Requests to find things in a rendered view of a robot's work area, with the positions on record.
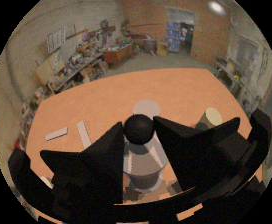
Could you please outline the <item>grey flat bar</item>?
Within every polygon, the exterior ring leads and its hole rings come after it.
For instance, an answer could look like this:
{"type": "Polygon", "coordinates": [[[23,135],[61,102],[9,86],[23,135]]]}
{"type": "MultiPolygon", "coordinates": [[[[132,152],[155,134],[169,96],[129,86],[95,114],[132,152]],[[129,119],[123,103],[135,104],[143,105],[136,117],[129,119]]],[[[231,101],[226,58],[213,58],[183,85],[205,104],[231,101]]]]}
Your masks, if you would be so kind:
{"type": "Polygon", "coordinates": [[[89,139],[87,128],[85,128],[84,121],[81,120],[79,124],[77,124],[77,129],[79,129],[81,143],[83,143],[84,149],[87,149],[89,145],[92,144],[91,139],[89,139]]]}
{"type": "Polygon", "coordinates": [[[56,137],[67,135],[67,133],[68,133],[67,129],[68,129],[68,127],[61,128],[61,129],[59,129],[59,131],[55,131],[55,132],[50,133],[50,135],[46,135],[46,141],[56,139],[56,137]]]}

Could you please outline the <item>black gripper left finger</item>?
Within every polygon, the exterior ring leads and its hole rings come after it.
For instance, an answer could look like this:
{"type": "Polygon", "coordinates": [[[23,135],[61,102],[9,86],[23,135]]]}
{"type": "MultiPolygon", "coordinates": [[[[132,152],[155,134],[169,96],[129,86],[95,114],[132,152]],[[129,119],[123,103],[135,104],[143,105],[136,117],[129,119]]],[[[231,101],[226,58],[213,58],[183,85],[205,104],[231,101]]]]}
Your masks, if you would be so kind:
{"type": "Polygon", "coordinates": [[[123,204],[123,121],[117,121],[84,151],[55,152],[43,149],[39,155],[52,172],[87,179],[115,204],[123,204]]]}

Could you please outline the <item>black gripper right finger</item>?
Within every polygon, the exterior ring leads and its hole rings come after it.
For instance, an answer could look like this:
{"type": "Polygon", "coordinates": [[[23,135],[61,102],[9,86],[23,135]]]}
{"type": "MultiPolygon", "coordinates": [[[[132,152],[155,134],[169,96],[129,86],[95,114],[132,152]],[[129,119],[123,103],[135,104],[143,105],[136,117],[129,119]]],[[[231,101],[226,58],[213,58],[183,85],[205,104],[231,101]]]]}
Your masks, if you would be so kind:
{"type": "Polygon", "coordinates": [[[169,164],[172,165],[176,179],[185,192],[195,188],[193,181],[207,163],[214,145],[237,132],[241,119],[234,117],[208,131],[189,128],[187,125],[177,124],[160,116],[152,116],[152,123],[155,125],[156,135],[168,157],[169,164]]]}

